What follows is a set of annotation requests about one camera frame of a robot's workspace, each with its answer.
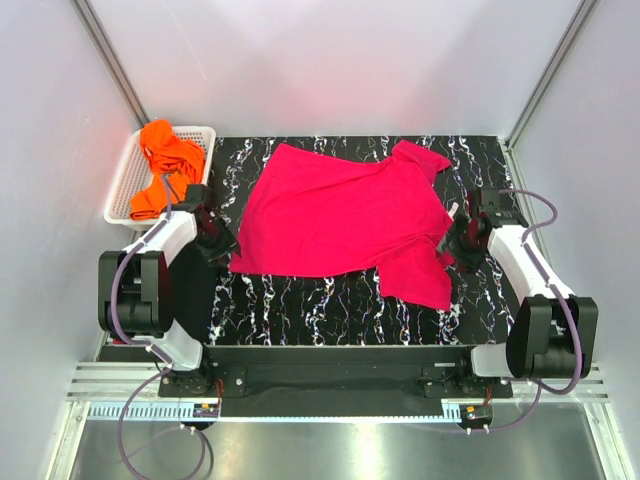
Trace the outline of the magenta pink t shirt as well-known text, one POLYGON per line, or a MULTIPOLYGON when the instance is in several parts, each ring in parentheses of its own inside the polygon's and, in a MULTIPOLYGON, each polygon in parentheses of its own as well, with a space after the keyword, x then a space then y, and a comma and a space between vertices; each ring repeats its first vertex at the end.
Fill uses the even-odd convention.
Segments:
POLYGON ((379 163, 278 146, 238 232, 238 274, 322 278, 376 269, 383 297, 449 310, 452 219, 435 191, 444 156, 402 140, 379 163))

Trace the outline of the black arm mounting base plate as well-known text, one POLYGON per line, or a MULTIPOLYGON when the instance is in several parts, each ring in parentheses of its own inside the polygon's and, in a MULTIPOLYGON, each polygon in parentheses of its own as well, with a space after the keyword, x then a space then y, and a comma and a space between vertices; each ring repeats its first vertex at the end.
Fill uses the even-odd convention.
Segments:
POLYGON ((160 381, 162 397, 255 396, 262 390, 305 392, 390 391, 429 399, 494 399, 513 396, 500 373, 472 372, 465 346, 216 346, 204 376, 170 374, 160 381))

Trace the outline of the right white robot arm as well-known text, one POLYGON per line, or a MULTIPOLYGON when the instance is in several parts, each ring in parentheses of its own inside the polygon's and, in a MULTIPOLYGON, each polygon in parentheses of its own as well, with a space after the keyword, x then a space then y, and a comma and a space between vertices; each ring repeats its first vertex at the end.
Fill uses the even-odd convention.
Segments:
POLYGON ((502 199, 506 189, 478 188, 458 212, 438 250, 455 268, 477 272, 492 258, 520 303, 505 342, 471 348, 454 384, 466 396, 486 389, 490 378, 526 380, 554 395, 567 395, 591 369, 599 310, 555 274, 532 239, 542 223, 529 224, 502 199))

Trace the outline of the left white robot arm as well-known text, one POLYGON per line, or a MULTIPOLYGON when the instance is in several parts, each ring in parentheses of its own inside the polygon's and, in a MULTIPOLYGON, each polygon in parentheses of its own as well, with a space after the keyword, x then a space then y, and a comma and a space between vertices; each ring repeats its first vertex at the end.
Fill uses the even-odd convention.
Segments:
POLYGON ((175 317, 170 265, 187 247, 209 267, 239 250, 214 206, 210 187, 190 184, 185 199, 169 204, 150 230, 122 250, 104 252, 98 262, 100 328, 154 355, 165 364, 161 380, 194 396, 215 392, 221 381, 204 343, 175 317))

